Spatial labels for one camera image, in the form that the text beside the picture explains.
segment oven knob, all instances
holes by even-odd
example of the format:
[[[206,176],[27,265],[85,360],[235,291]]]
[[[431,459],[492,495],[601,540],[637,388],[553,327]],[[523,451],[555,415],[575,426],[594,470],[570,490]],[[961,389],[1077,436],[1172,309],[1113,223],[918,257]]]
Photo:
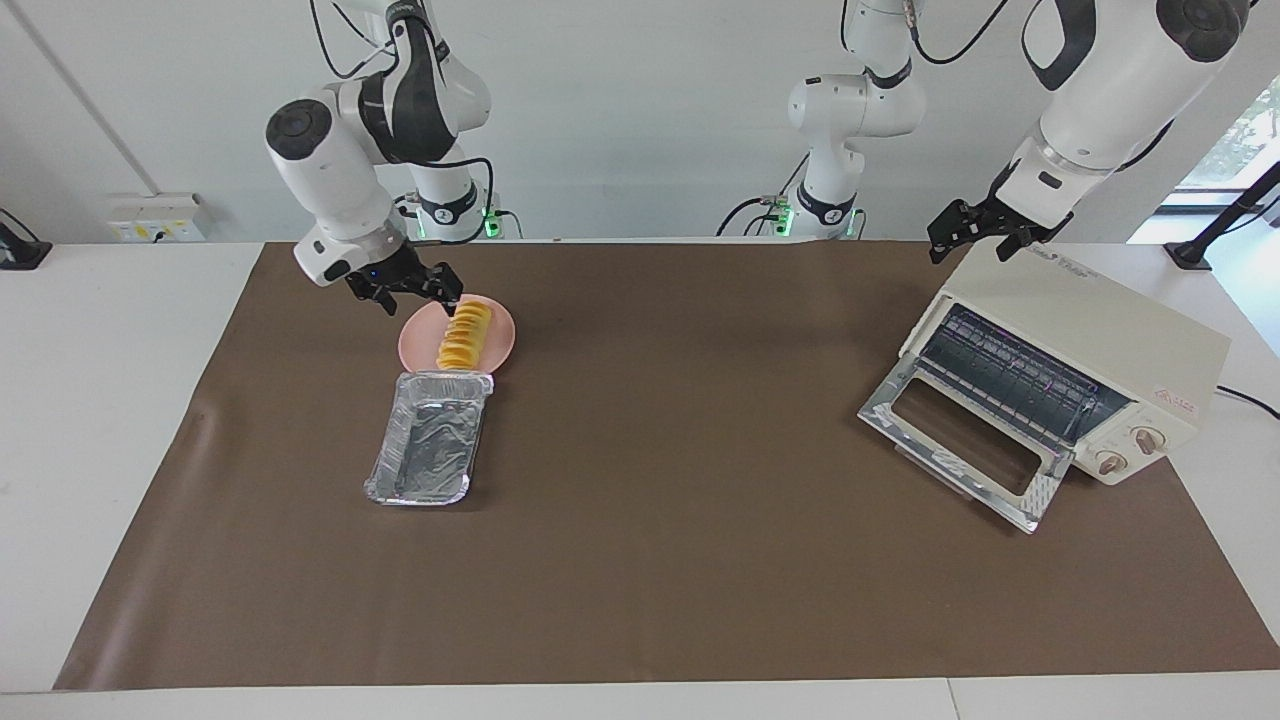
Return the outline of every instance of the oven knob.
[[[1098,454],[1098,474],[1100,475],[1112,475],[1115,473],[1121,473],[1128,466],[1129,466],[1129,461],[1125,460],[1123,455],[1116,455],[1115,452],[1100,452]]]
[[[1138,443],[1138,450],[1143,455],[1155,455],[1165,448],[1165,436],[1160,430],[1151,428],[1138,428],[1133,432],[1133,439]]]

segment oven label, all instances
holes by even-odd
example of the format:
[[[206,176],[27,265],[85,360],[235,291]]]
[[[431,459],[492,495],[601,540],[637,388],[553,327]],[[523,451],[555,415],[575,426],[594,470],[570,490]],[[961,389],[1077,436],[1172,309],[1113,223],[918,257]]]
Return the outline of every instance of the oven label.
[[[1170,407],[1181,410],[1183,413],[1187,413],[1192,418],[1199,418],[1199,407],[1194,402],[1187,400],[1185,397],[1181,397],[1180,395],[1175,393],[1169,388],[1157,387],[1156,400]]]
[[[1096,270],[1087,268],[1065,255],[1059,255],[1057,252],[1048,250],[1043,245],[1032,245],[1030,247],[1027,249],[1027,251],[1042,260],[1048,260],[1050,263],[1053,263],[1059,268],[1066,270],[1068,273],[1071,273],[1073,275],[1080,278],[1082,281],[1096,281],[1101,277]]]

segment black cable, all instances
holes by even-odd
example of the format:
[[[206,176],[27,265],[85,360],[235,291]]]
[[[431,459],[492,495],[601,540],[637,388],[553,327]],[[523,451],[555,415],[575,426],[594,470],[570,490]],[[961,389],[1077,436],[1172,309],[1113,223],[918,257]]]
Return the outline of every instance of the black cable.
[[[480,234],[484,233],[485,225],[489,224],[489,213],[493,211],[493,186],[494,186],[493,161],[490,161],[488,158],[470,158],[467,160],[458,160],[456,163],[419,163],[419,165],[422,165],[424,168],[434,168],[436,170],[452,170],[453,168],[465,168],[467,165],[485,167],[485,169],[489,172],[489,196],[485,197],[484,201],[484,217],[480,218],[480,227],[476,228],[476,232],[471,233],[471,237],[466,240],[444,240],[440,241],[439,245],[466,245],[474,241],[475,238],[480,237]]]
[[[18,223],[18,227],[22,228],[27,234],[29,234],[31,240],[33,240],[36,242],[40,242],[40,236],[37,236],[36,233],[31,232],[31,228],[27,227],[27,223],[19,220],[17,217],[14,217],[13,213],[10,213],[9,210],[5,210],[4,208],[0,208],[0,214],[4,214],[5,218],[9,218],[14,223]]]
[[[402,218],[416,218],[417,213],[401,205],[401,202],[404,202],[406,200],[408,200],[408,193],[401,195],[396,200],[392,200],[392,208],[394,208]]]
[[[1235,225],[1234,228],[1231,228],[1229,231],[1222,231],[1222,234],[1231,234],[1235,231],[1243,231],[1244,228],[1252,225],[1253,223],[1256,223],[1260,219],[1262,219],[1262,215],[1266,215],[1267,213],[1270,213],[1271,209],[1276,206],[1276,202],[1280,202],[1280,195],[1277,195],[1275,200],[1272,200],[1271,202],[1268,202],[1266,208],[1263,208],[1261,211],[1258,211],[1257,215],[1253,215],[1253,218],[1251,218],[1251,219],[1248,219],[1248,220],[1245,220],[1245,222]]]
[[[369,63],[374,61],[374,58],[361,60],[360,64],[357,64],[355,68],[351,68],[351,72],[343,73],[342,70],[338,69],[337,65],[333,64],[333,58],[329,55],[329,46],[324,41],[324,28],[320,27],[320,12],[316,10],[316,0],[311,0],[311,23],[316,28],[316,40],[320,41],[320,53],[324,54],[324,61],[326,65],[329,65],[329,70],[334,76],[337,76],[338,79],[351,79],[356,77],[356,73],[365,69],[365,67],[369,65]],[[383,49],[385,50],[392,45],[394,45],[392,41],[387,41],[387,45],[384,45]]]
[[[849,22],[849,0],[845,0],[845,6],[840,10],[840,46],[845,49],[845,53],[850,53],[849,41],[845,38],[845,23]]]
[[[1217,389],[1219,389],[1219,392],[1225,392],[1226,395],[1230,395],[1230,396],[1238,397],[1238,398],[1240,398],[1240,400],[1243,400],[1245,402],[1257,405],[1258,407],[1266,410],[1272,418],[1275,418],[1276,420],[1280,420],[1280,410],[1276,410],[1275,407],[1271,407],[1270,405],[1267,405],[1266,402],[1262,402],[1257,397],[1253,397],[1251,395],[1244,395],[1243,392],[1240,392],[1238,389],[1231,389],[1231,388],[1229,388],[1226,386],[1217,386]]]
[[[800,164],[796,165],[795,172],[792,172],[791,177],[787,178],[787,183],[783,184],[782,190],[778,191],[778,195],[786,195],[787,190],[791,190],[791,183],[794,183],[796,181],[796,178],[800,176],[800,169],[804,168],[804,164],[808,163],[808,161],[809,161],[809,152],[805,152],[804,158],[800,159]]]
[[[1174,127],[1174,120],[1169,120],[1169,124],[1166,124],[1164,128],[1161,128],[1160,132],[1156,133],[1156,137],[1151,140],[1151,145],[1148,145],[1146,150],[1137,154],[1132,160],[1126,161],[1124,165],[1116,168],[1116,172],[1123,173],[1129,168],[1137,165],[1138,163],[1142,163],[1143,159],[1146,159],[1147,155],[1151,155],[1151,151],[1155,150],[1157,145],[1160,145],[1160,141],[1165,140],[1165,136],[1169,135],[1169,128],[1171,127]]]
[[[753,197],[750,200],[744,200],[741,204],[739,204],[737,208],[733,208],[733,210],[731,210],[730,214],[724,217],[724,222],[721,223],[719,229],[716,231],[716,237],[723,236],[724,234],[724,228],[727,228],[728,224],[731,222],[733,222],[733,218],[736,218],[737,214],[741,213],[742,210],[746,210],[751,205],[767,205],[767,204],[768,204],[768,200],[765,200],[764,197]]]
[[[367,42],[370,47],[378,47],[378,42],[375,42],[374,38],[371,38],[367,35],[365,35],[365,31],[360,29],[360,27],[356,24],[356,22],[351,19],[351,15],[347,14],[347,10],[343,10],[342,6],[338,5],[337,3],[330,3],[330,5],[333,5],[334,10],[338,10],[338,15],[343,19],[343,22],[347,23],[347,27],[351,28],[351,32],[358,35],[360,38],[364,40],[365,42]],[[383,46],[383,53],[385,53],[387,55],[390,55],[390,53],[387,53],[387,46],[385,45]]]
[[[516,231],[520,233],[520,240],[525,240],[525,225],[520,224],[520,215],[512,213],[511,210],[498,210],[494,215],[516,220]]]
[[[746,223],[746,232],[742,233],[742,237],[746,237],[746,236],[751,234],[751,227],[755,225],[755,223],[760,223],[760,227],[756,228],[756,231],[755,231],[755,234],[759,236],[762,232],[764,232],[764,225],[765,224],[768,224],[771,220],[777,220],[777,219],[778,219],[777,215],[773,215],[773,214],[769,214],[769,213],[765,213],[765,214],[760,215],[759,218],[755,218],[750,223]]]
[[[979,40],[982,40],[982,36],[987,33],[987,29],[991,28],[991,24],[995,23],[996,18],[1000,17],[1000,13],[1004,12],[1005,5],[1009,5],[1009,0],[1000,0],[1000,4],[996,5],[996,9],[992,10],[991,15],[987,18],[987,22],[982,23],[982,27],[978,28],[978,33],[974,35],[973,38],[969,40],[969,42],[965,44],[965,46],[960,49],[959,53],[956,53],[955,55],[952,55],[950,58],[945,58],[945,59],[940,60],[940,59],[929,55],[924,50],[924,46],[920,45],[920,29],[918,27],[913,27],[911,28],[911,42],[915,44],[915,50],[920,54],[920,58],[924,58],[925,61],[932,63],[934,65],[950,65],[951,63],[955,63],[960,58],[964,58],[965,54],[969,53],[969,50],[973,50],[973,46],[977,45]]]

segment electrical cord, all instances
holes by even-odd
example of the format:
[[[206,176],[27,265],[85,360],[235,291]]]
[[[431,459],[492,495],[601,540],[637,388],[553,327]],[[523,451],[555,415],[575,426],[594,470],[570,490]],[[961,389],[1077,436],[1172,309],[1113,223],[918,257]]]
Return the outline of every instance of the electrical cord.
[[[3,214],[5,218],[9,218],[14,223],[17,223],[18,227],[23,229],[23,232],[26,232],[27,234],[31,236],[31,240],[33,240],[36,242],[40,242],[40,236],[37,236],[36,233],[31,232],[31,228],[27,227],[27,223],[19,220],[13,213],[10,213],[9,210],[5,210],[4,208],[0,208],[0,214]]]
[[[753,197],[750,200],[744,200],[742,202],[739,204],[737,208],[733,208],[730,211],[730,214],[724,217],[724,222],[721,223],[719,229],[716,231],[716,237],[722,237],[724,234],[724,228],[727,228],[728,224],[733,222],[733,218],[736,218],[739,213],[741,213],[742,210],[746,210],[751,205],[768,205],[768,204],[769,201],[764,197]]]
[[[908,4],[911,5],[909,17],[914,18],[915,3],[908,0]],[[970,38],[969,42],[966,42],[965,46],[961,47],[959,53],[956,53],[950,58],[938,59],[929,55],[928,51],[924,50],[924,46],[920,44],[920,29],[915,26],[914,20],[908,23],[911,31],[911,42],[915,44],[915,50],[920,54],[920,58],[924,58],[925,61],[934,65],[950,65],[951,63],[955,63],[960,58],[964,58],[969,53],[969,50],[973,50],[973,46],[977,45],[979,40],[982,40],[982,36],[987,33],[987,31],[991,28],[991,24],[996,22],[996,18],[1000,17],[1000,13],[1005,10],[1006,5],[1009,5],[1009,0],[1000,0],[1000,4],[996,5],[996,9],[991,12],[991,15],[987,18],[987,22],[982,23],[982,27],[978,28],[978,32],[973,36],[973,38]],[[841,32],[844,32],[844,26],[841,26]]]
[[[525,225],[520,223],[520,215],[512,213],[511,210],[498,210],[494,215],[516,220],[516,232],[520,233],[520,240],[525,240]]]
[[[849,0],[845,0],[845,6],[840,9],[840,46],[845,49],[845,53],[851,53],[849,49],[849,40],[845,37],[845,23],[849,22]]]
[[[1164,128],[1161,128],[1160,132],[1156,133],[1156,137],[1152,138],[1151,145],[1148,145],[1146,150],[1134,155],[1133,159],[1128,160],[1124,165],[1116,168],[1116,172],[1123,173],[1129,168],[1137,165],[1138,163],[1142,163],[1147,158],[1147,155],[1151,155],[1151,151],[1155,150],[1157,145],[1160,145],[1160,141],[1165,140],[1165,136],[1169,135],[1169,128],[1171,127],[1174,127],[1174,120],[1169,120],[1169,124],[1166,124]]]
[[[401,205],[401,202],[404,202],[406,200],[408,200],[408,193],[401,195],[396,200],[392,200],[392,208],[394,208],[396,211],[399,213],[402,218],[416,218],[417,213],[415,213],[410,208],[404,208],[403,205]]]
[[[1240,392],[1238,389],[1231,389],[1231,388],[1229,388],[1226,386],[1217,386],[1217,391],[1219,392],[1225,392],[1226,395],[1230,395],[1231,397],[1243,400],[1243,401],[1245,401],[1245,402],[1248,402],[1251,405],[1257,405],[1258,407],[1261,407],[1262,410],[1265,410],[1268,415],[1271,415],[1276,420],[1280,420],[1280,410],[1276,410],[1275,407],[1267,405],[1266,402],[1262,402],[1257,397],[1253,397],[1251,395],[1244,395],[1243,392]]]
[[[778,191],[778,195],[786,195],[787,191],[791,190],[791,183],[794,183],[796,178],[800,177],[800,170],[804,168],[804,164],[809,161],[809,155],[810,152],[804,154],[804,158],[800,159],[800,164],[796,165],[796,169],[791,173],[791,177],[787,178],[786,184],[782,186],[782,190]]]
[[[351,79],[351,78],[356,77],[356,74],[360,70],[365,69],[365,67],[367,67],[369,63],[372,63],[374,59],[378,58],[378,55],[383,54],[388,47],[390,47],[392,45],[394,45],[394,42],[392,42],[390,40],[388,40],[387,45],[384,45],[384,46],[374,50],[372,55],[365,58],[364,60],[361,60],[360,63],[357,63],[355,68],[351,68],[351,70],[348,70],[348,72],[344,73],[344,72],[342,72],[342,70],[338,69],[338,65],[333,64],[333,56],[329,55],[329,46],[324,41],[324,28],[320,27],[320,12],[316,9],[316,0],[311,0],[311,23],[316,28],[316,40],[320,42],[320,53],[324,55],[324,61],[325,61],[326,65],[329,65],[329,70],[334,76],[337,76],[338,79]]]
[[[745,237],[745,236],[749,236],[749,234],[751,234],[751,228],[753,228],[753,227],[755,227],[755,223],[760,223],[760,227],[759,227],[759,228],[756,228],[756,231],[755,231],[755,236],[758,237],[758,236],[759,236],[759,234],[760,234],[762,232],[764,232],[764,227],[765,227],[765,225],[767,225],[767,224],[768,224],[769,222],[772,222],[772,220],[777,220],[777,219],[778,219],[778,217],[777,217],[777,215],[773,215],[773,214],[769,214],[769,213],[765,213],[765,214],[760,215],[759,218],[755,218],[755,219],[754,219],[754,220],[751,220],[750,223],[746,223],[746,232],[745,232],[745,233],[742,233],[742,234],[744,234],[744,237]]]
[[[1253,218],[1251,218],[1248,220],[1244,220],[1243,223],[1235,225],[1231,229],[1222,231],[1222,234],[1231,234],[1235,231],[1243,231],[1244,228],[1252,225],[1253,223],[1256,223],[1260,219],[1262,219],[1262,215],[1266,215],[1267,213],[1270,213],[1271,209],[1276,206],[1276,202],[1280,202],[1280,196],[1276,196],[1276,199],[1272,200],[1271,202],[1268,202],[1267,206],[1263,208],[1257,215],[1253,215]]]
[[[342,20],[347,23],[347,27],[351,28],[351,32],[358,35],[360,38],[364,40],[370,47],[376,47],[379,53],[383,53],[389,58],[394,58],[393,54],[387,51],[385,45],[378,45],[378,42],[375,42],[374,38],[365,35],[365,32],[360,29],[360,26],[357,26],[356,22],[351,19],[351,15],[347,14],[347,10],[342,9],[342,5],[338,5],[337,3],[330,3],[330,5],[333,5],[333,9],[338,12],[338,15],[342,18]]]

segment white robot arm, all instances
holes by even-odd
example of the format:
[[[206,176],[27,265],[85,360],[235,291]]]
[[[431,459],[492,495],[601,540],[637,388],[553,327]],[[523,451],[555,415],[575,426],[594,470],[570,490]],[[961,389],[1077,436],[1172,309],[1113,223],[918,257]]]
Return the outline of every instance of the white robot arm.
[[[987,236],[1009,236],[1004,260],[1052,240],[1222,70],[1248,17],[1248,0],[1039,0],[1023,50],[1053,100],[987,199],[929,224],[933,261]]]
[[[909,135],[924,118],[902,0],[851,0],[841,33],[863,73],[812,77],[791,92],[791,124],[809,140],[809,167],[787,197],[790,234],[845,234],[865,167],[852,140]]]
[[[467,160],[458,133],[489,118],[489,90],[453,56],[429,0],[393,3],[385,19],[394,64],[289,102],[271,117],[266,145],[289,190],[316,217],[294,247],[307,277],[320,286],[346,279],[358,299],[388,314],[396,313],[394,292],[436,300],[452,314],[462,283],[447,264],[422,266],[374,167],[408,165],[428,236],[470,242],[484,231],[493,199],[467,168],[489,161]]]

